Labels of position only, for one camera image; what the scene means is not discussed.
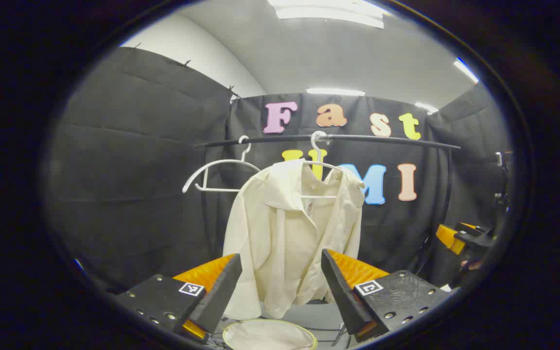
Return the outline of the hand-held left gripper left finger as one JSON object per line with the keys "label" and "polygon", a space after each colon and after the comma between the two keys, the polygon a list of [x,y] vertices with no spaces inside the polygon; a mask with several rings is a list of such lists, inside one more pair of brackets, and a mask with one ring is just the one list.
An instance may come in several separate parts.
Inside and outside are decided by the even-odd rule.
{"label": "hand-held left gripper left finger", "polygon": [[151,276],[117,294],[115,301],[155,327],[206,343],[241,274],[240,254],[230,253],[173,277]]}

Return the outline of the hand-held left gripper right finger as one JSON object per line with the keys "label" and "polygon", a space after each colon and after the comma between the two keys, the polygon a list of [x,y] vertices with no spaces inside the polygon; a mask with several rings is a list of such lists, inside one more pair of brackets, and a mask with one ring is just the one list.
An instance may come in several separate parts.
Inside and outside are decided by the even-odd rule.
{"label": "hand-held left gripper right finger", "polygon": [[321,252],[321,269],[345,328],[358,343],[422,319],[458,291],[407,270],[388,273],[327,248]]}

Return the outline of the white mesh laundry hamper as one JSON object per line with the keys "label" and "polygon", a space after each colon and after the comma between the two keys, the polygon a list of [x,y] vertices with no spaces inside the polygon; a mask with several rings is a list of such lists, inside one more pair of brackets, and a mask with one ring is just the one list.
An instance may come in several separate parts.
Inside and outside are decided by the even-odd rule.
{"label": "white mesh laundry hamper", "polygon": [[232,350],[317,350],[313,333],[298,324],[251,319],[228,325],[222,339]]}

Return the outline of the cream collared shirt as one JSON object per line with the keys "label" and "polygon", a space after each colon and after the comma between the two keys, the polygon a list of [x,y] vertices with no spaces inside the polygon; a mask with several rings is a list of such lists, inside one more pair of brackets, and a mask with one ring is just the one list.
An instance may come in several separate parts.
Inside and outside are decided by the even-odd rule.
{"label": "cream collared shirt", "polygon": [[320,180],[303,159],[252,176],[227,220],[223,254],[238,253],[242,273],[225,316],[280,319],[312,300],[335,303],[322,251],[357,257],[365,191],[350,170],[332,169]]}

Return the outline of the white plastic clothes hanger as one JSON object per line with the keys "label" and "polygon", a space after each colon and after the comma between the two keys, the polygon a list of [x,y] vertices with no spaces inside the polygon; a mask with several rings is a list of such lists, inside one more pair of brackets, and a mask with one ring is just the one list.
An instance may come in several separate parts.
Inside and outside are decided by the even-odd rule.
{"label": "white plastic clothes hanger", "polygon": [[323,162],[324,155],[322,149],[317,146],[318,141],[325,141],[327,140],[328,135],[324,131],[316,131],[312,133],[310,137],[311,147],[315,152],[315,160],[314,161],[304,161],[303,165],[301,166],[301,190],[302,190],[302,199],[336,199],[336,195],[314,195],[313,191],[320,186],[324,186],[325,183],[321,182],[318,177],[316,177],[315,171],[310,168],[310,165],[315,166],[319,170],[322,168],[329,168],[334,173],[338,173],[338,175],[343,175],[344,169],[338,166],[333,166],[326,162]]}
{"label": "white plastic clothes hanger", "polygon": [[202,186],[200,184],[194,184],[195,188],[200,192],[210,192],[210,193],[238,193],[240,189],[228,189],[228,188],[209,188],[208,186],[208,177],[209,177],[209,169],[213,166],[220,165],[220,164],[238,164],[246,166],[247,168],[253,169],[256,173],[260,172],[261,170],[251,164],[250,162],[246,161],[246,155],[251,150],[251,144],[248,144],[248,147],[241,153],[240,159],[221,159],[218,161],[208,162],[204,166],[198,168],[195,173],[193,173],[187,181],[185,181],[184,186],[182,187],[182,193],[186,193],[190,186],[193,184],[193,181],[196,177],[202,174],[203,181]]}

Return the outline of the black garment rack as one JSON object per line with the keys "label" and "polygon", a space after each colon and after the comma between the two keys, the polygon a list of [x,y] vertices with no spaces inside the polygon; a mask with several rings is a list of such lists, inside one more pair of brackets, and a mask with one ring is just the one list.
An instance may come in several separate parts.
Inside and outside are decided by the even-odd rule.
{"label": "black garment rack", "polygon": [[[284,161],[282,152],[302,152],[313,149],[310,137],[314,129],[305,129],[297,135],[255,134],[254,130],[227,133],[226,140],[212,140],[194,145],[202,161],[216,161],[238,156],[238,141],[255,140],[247,161],[258,168],[267,168]],[[453,194],[453,163],[463,160],[471,150],[459,140],[416,141],[401,137],[376,137],[362,135],[327,134],[317,145],[328,152],[324,161],[358,172],[366,186],[362,243],[359,257],[383,270],[409,269],[425,279],[454,264],[455,258],[438,253],[435,231],[444,224],[448,205]],[[398,199],[402,188],[402,175],[397,169],[401,164],[415,164],[415,201]],[[209,184],[220,188],[237,188],[255,174],[253,169],[238,165],[213,166]],[[196,252],[204,258],[220,257],[220,246],[228,221],[229,204],[234,194],[201,194],[198,212],[201,215],[196,231]]]}

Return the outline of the black backdrop cloth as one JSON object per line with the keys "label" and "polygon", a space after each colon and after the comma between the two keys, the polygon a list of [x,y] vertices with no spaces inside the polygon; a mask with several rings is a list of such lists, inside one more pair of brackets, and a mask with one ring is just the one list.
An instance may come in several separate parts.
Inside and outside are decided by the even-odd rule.
{"label": "black backdrop cloth", "polygon": [[[71,95],[54,131],[47,186],[58,233],[106,289],[120,292],[155,273],[211,261],[196,252],[202,193],[182,187],[206,164],[195,144],[227,133],[459,140],[471,147],[453,163],[444,224],[471,218],[470,164],[513,151],[501,109],[482,85],[429,114],[373,97],[307,93],[229,101],[226,88],[157,53],[121,47],[98,63]],[[415,201],[415,164],[398,199]],[[212,193],[226,195],[232,193]]]}

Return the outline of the narrow ceiling light strip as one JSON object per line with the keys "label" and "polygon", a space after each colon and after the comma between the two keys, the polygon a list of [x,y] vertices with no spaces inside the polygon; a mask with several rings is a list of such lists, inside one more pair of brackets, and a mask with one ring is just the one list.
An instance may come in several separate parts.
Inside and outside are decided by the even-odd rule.
{"label": "narrow ceiling light strip", "polygon": [[305,91],[309,94],[344,95],[351,97],[363,97],[365,95],[365,92],[359,89],[311,87],[307,88]]}
{"label": "narrow ceiling light strip", "polygon": [[479,78],[469,69],[469,67],[465,64],[463,60],[459,57],[453,63],[453,66],[458,69],[461,73],[463,73],[468,79],[470,79],[473,84],[478,84],[480,82]]}

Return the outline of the large ceiling light panel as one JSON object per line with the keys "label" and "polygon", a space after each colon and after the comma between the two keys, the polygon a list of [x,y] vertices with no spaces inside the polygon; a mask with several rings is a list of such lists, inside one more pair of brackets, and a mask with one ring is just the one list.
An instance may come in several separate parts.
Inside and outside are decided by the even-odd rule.
{"label": "large ceiling light panel", "polygon": [[322,18],[383,29],[393,14],[366,0],[267,0],[280,19]]}

